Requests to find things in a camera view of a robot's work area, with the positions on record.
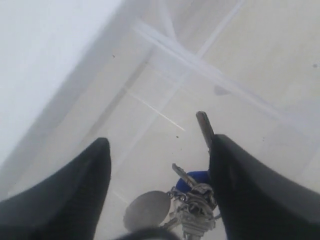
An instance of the white tile floor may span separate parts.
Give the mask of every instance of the white tile floor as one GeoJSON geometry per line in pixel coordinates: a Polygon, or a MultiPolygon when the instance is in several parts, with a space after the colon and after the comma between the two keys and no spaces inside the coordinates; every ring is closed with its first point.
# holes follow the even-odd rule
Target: white tile floor
{"type": "MultiPolygon", "coordinates": [[[[215,14],[218,8],[224,7],[226,15],[238,3],[202,2],[196,14],[203,13],[203,18],[194,11],[180,14],[189,25],[190,19],[202,24],[193,38],[183,27],[178,35],[194,53],[208,38],[208,29],[222,21],[215,14]]],[[[245,0],[203,59],[283,113],[299,101],[319,103],[320,67],[314,65],[320,66],[319,10],[314,0],[245,0]]],[[[173,162],[186,171],[207,169],[209,156],[195,117],[199,110],[208,113],[217,133],[229,135],[271,168],[320,192],[320,134],[310,131],[308,115],[294,130],[234,94],[217,94],[218,79],[191,69],[169,52],[129,32],[10,195],[59,169],[95,138],[107,137],[112,180],[95,239],[115,238],[126,232],[123,214],[134,198],[151,190],[168,191],[175,184],[173,162]],[[117,91],[112,92],[113,82],[117,91]],[[92,126],[80,137],[83,123],[92,126]]],[[[314,106],[312,113],[320,104],[314,106]]],[[[225,239],[222,223],[204,239],[225,239]]]]}

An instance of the floor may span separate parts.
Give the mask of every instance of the floor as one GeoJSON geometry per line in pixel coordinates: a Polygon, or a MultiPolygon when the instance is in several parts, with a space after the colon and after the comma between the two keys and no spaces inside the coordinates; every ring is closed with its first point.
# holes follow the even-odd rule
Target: floor
{"type": "MultiPolygon", "coordinates": [[[[67,127],[73,131],[70,123],[77,111],[86,114],[83,102],[77,103],[68,124],[61,124],[11,195],[59,169],[95,138],[107,137],[112,180],[95,239],[118,237],[126,232],[123,215],[132,200],[147,191],[168,191],[178,180],[172,163],[186,171],[208,168],[195,117],[200,110],[207,112],[216,133],[230,136],[269,167],[320,193],[320,3],[187,2],[185,9],[175,6],[178,0],[169,3],[175,33],[170,24],[162,27],[156,21],[158,5],[151,5],[82,100],[106,98],[107,80],[117,79],[110,104],[68,151],[72,141],[64,132],[67,127]],[[168,37],[155,40],[158,34],[168,37]]],[[[86,111],[98,113],[96,108],[86,111]]],[[[203,237],[225,238],[220,221],[203,237]]]]}

